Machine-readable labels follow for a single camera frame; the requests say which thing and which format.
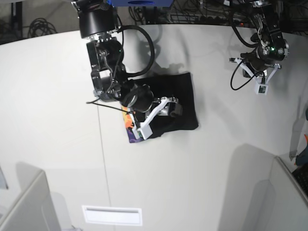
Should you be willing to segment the black keyboard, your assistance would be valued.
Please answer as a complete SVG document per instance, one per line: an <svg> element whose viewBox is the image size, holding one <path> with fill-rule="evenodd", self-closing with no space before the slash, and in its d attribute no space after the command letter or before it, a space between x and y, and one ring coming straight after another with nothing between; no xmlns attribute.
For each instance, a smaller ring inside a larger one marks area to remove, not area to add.
<svg viewBox="0 0 308 231"><path fill-rule="evenodd" d="M298 167L292 175L296 179L297 183L300 185L304 193L308 194L308 165L303 165Z"/></svg>

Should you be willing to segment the white table label plate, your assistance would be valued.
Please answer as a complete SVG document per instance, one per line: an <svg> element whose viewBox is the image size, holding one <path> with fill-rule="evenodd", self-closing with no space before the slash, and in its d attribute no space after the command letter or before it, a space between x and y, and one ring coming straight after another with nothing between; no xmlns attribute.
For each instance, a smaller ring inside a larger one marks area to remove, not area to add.
<svg viewBox="0 0 308 231"><path fill-rule="evenodd" d="M102 225L142 226L141 208L83 205L85 222Z"/></svg>

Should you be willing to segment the grey partition panel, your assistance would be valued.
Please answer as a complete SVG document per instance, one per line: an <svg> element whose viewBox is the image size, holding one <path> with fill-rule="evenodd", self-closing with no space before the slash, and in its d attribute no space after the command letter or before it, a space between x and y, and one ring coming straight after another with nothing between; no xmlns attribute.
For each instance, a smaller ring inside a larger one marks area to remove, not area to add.
<svg viewBox="0 0 308 231"><path fill-rule="evenodd" d="M39 170L0 219L2 231L60 231L46 174Z"/></svg>
<svg viewBox="0 0 308 231"><path fill-rule="evenodd" d="M306 231L308 199L283 161L276 157L269 178L253 193L254 231Z"/></svg>

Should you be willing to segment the blue box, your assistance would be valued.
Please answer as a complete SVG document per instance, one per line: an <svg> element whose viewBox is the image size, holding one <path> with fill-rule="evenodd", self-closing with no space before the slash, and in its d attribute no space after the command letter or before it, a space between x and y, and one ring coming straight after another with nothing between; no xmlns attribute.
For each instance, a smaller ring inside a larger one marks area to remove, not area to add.
<svg viewBox="0 0 308 231"><path fill-rule="evenodd" d="M115 7L169 7L173 3L173 0L108 0L107 2Z"/></svg>

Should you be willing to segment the black T-shirt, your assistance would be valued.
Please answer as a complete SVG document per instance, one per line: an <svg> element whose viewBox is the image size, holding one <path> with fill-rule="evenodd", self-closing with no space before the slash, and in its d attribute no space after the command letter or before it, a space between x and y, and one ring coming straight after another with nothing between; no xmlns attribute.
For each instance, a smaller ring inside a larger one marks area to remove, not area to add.
<svg viewBox="0 0 308 231"><path fill-rule="evenodd" d="M195 130L198 120L189 72L128 81L121 88L128 140L137 143L166 132Z"/></svg>

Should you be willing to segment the grey partition panel right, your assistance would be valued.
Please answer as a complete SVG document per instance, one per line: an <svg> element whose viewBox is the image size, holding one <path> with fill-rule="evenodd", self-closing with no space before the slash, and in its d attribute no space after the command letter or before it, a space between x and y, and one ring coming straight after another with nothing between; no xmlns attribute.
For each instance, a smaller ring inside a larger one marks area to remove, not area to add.
<svg viewBox="0 0 308 231"><path fill-rule="evenodd" d="M308 199L283 161L276 157L269 178L253 193L254 231L306 231Z"/></svg>

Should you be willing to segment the black power strip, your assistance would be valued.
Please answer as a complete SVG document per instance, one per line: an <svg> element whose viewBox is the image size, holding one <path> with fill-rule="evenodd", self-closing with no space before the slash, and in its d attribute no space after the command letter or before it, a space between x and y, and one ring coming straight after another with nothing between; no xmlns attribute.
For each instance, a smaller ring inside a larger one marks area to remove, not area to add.
<svg viewBox="0 0 308 231"><path fill-rule="evenodd" d="M195 24L199 25L219 25L219 26L229 26L230 21L226 17L219 17L219 16L200 16L199 18L195 19Z"/></svg>

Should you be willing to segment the orange and teal tool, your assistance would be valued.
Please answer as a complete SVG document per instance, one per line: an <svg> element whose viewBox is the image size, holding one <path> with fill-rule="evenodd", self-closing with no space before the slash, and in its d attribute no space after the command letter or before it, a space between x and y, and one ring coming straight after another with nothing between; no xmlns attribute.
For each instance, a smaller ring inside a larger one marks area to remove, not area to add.
<svg viewBox="0 0 308 231"><path fill-rule="evenodd" d="M308 145L306 145L304 150L295 158L296 166L303 166L307 163L308 163Z"/></svg>

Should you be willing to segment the grey partition panel left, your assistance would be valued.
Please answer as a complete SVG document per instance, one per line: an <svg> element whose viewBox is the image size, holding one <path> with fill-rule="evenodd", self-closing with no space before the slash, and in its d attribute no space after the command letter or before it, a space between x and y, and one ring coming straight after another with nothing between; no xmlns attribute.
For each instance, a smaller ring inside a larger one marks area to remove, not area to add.
<svg viewBox="0 0 308 231"><path fill-rule="evenodd" d="M39 170L0 219L2 231L60 231L46 174Z"/></svg>

